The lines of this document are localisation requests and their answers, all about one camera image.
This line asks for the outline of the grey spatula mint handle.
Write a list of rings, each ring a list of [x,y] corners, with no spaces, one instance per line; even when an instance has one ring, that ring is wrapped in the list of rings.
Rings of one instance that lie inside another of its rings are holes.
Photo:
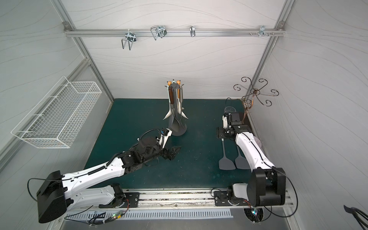
[[[235,159],[236,168],[241,169],[241,170],[249,170],[250,165],[249,165],[248,161],[246,160],[245,157],[242,156],[239,146],[236,146],[236,148],[237,148],[237,152],[238,152],[238,156]]]
[[[220,170],[224,170],[224,171],[231,171],[231,170],[235,170],[235,164],[233,161],[231,161],[230,159],[227,158],[226,156],[226,151],[225,151],[225,143],[224,143],[224,139],[221,139],[221,144],[222,144],[222,153],[223,156],[222,158],[218,161],[218,166]]]

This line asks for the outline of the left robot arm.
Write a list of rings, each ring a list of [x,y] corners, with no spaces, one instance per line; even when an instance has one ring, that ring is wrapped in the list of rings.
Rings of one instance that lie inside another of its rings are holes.
[[[109,179],[135,172],[153,159],[162,157],[172,161],[180,146],[166,147],[172,131],[159,129],[158,137],[146,137],[142,134],[136,144],[127,151],[113,155],[106,163],[72,173],[50,173],[42,179],[43,184],[33,197],[37,202],[38,222],[48,223],[63,216],[67,211],[84,205],[101,208],[118,208],[123,205],[125,194],[118,184],[101,189],[100,194],[92,186]]]

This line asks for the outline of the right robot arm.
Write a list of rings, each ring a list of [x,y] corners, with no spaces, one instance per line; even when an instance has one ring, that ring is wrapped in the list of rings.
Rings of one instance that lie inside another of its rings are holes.
[[[263,153],[249,125],[244,123],[247,114],[226,106],[222,126],[217,128],[221,141],[220,170],[250,170],[246,183],[234,183],[226,191],[212,189],[216,206],[246,206],[245,213],[253,222],[265,221],[264,210],[274,215],[273,207],[286,202],[286,185],[291,180],[282,168],[277,168]]]

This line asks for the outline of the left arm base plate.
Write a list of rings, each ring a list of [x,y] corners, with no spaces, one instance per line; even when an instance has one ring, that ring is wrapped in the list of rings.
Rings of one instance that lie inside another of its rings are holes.
[[[100,209],[112,209],[112,208],[137,208],[139,203],[139,192],[128,192],[124,195],[116,196],[109,204],[99,205]]]

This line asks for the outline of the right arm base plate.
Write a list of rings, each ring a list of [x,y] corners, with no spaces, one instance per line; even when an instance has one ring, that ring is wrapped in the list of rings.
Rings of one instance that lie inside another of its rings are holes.
[[[216,207],[248,206],[248,203],[244,199],[230,196],[227,192],[217,190],[212,195]]]

